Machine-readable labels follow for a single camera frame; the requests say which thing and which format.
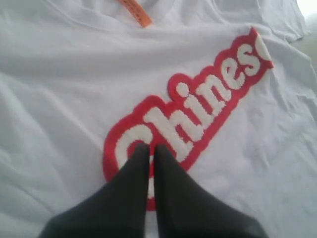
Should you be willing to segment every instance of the white letter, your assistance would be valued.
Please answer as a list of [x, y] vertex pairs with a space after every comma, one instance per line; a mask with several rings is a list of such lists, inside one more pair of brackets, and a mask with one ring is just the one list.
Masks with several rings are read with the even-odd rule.
[[181, 97], [187, 97], [184, 102], [184, 107], [189, 108], [197, 116], [197, 118], [202, 123], [203, 129], [206, 129], [208, 126], [210, 126], [210, 124], [213, 122], [213, 116], [206, 112], [194, 95], [189, 94], [189, 88], [187, 84], [179, 83], [176, 86], [176, 91]]
[[134, 141], [142, 140], [144, 143], [150, 144], [152, 138], [152, 132], [146, 125], [136, 125], [126, 130], [117, 141], [115, 147], [115, 157], [117, 159], [119, 169], [127, 161], [128, 148]]
[[260, 70], [261, 63], [256, 56], [250, 56], [246, 53], [251, 53], [253, 51], [252, 47], [247, 44], [243, 44], [238, 49], [237, 58], [240, 64], [250, 65], [244, 70], [246, 75], [254, 76]]
[[167, 140], [176, 152], [176, 159], [181, 162], [189, 154], [193, 148], [193, 143], [188, 141], [185, 143], [178, 135], [176, 129], [171, 125], [170, 121], [164, 116], [162, 111], [154, 107], [150, 109], [144, 116], [146, 123], [152, 123], [161, 135]]
[[231, 91], [225, 89], [220, 79], [214, 75], [210, 75], [206, 78], [205, 83], [202, 83], [196, 89], [198, 95], [202, 95], [209, 105], [212, 107], [212, 115], [216, 117], [221, 112], [222, 108], [225, 106], [224, 101], [218, 101], [217, 97], [212, 92], [211, 88], [215, 87], [219, 92], [221, 97], [229, 101], [231, 99]]
[[194, 95], [189, 94], [184, 102], [184, 107], [189, 108], [198, 117], [202, 123], [203, 129], [208, 128], [213, 122], [214, 117], [206, 112]]
[[224, 81], [228, 84], [231, 89], [240, 89], [245, 81], [245, 75], [243, 72], [240, 73], [237, 79], [234, 78], [238, 69], [238, 63], [233, 58], [227, 58], [222, 62], [221, 74]]
[[180, 125], [194, 142], [199, 141], [204, 134], [202, 126], [195, 125], [181, 110], [174, 111], [170, 115], [169, 121], [174, 127]]

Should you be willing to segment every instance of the embroidered patch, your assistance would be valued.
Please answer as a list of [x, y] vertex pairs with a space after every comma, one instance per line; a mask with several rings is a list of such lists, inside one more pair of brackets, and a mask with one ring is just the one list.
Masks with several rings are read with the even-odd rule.
[[[195, 163], [210, 140], [252, 85], [273, 68], [266, 46], [254, 28], [219, 53], [214, 66], [190, 78], [175, 74], [168, 82], [170, 102], [150, 95], [108, 133], [103, 170], [107, 180], [127, 161], [138, 142], [166, 144], [185, 169]], [[150, 168], [148, 210], [155, 210], [153, 164]]]

